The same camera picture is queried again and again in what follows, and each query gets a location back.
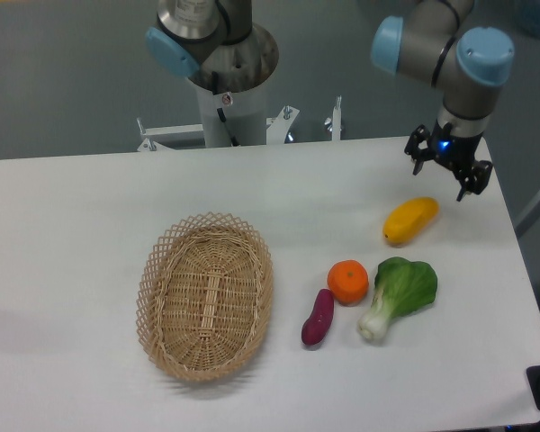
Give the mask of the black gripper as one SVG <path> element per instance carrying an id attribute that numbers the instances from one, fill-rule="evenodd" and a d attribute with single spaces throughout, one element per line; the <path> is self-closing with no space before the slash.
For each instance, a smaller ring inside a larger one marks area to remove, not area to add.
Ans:
<path id="1" fill-rule="evenodd" d="M 454 135 L 454 128 L 449 122 L 444 126 L 436 122 L 432 134 L 426 126 L 419 125 L 409 135 L 404 153 L 414 164 L 412 171 L 414 176 L 431 159 L 452 171 L 460 184 L 456 197 L 460 202 L 468 194 L 480 195 L 489 184 L 493 170 L 492 162 L 475 160 L 475 151 L 481 139 L 481 133 L 471 137 Z M 420 146 L 422 143 L 429 143 L 429 147 L 422 148 Z"/>

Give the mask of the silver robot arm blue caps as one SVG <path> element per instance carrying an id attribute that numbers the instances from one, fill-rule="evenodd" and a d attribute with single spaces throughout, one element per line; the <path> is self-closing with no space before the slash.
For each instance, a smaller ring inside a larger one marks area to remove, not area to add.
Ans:
<path id="1" fill-rule="evenodd" d="M 449 170 L 461 195 L 481 194 L 490 181 L 491 162 L 475 152 L 515 53 L 503 31 L 461 31 L 474 7 L 472 1 L 421 1 L 407 17 L 385 18 L 371 47 L 379 69 L 442 92 L 435 125 L 417 127 L 405 151 L 416 170 L 428 161 Z M 254 23 L 249 1 L 162 1 L 145 41 L 163 69 L 195 89 L 208 147 L 270 142 L 276 127 L 266 120 L 264 86 L 279 50 Z"/>

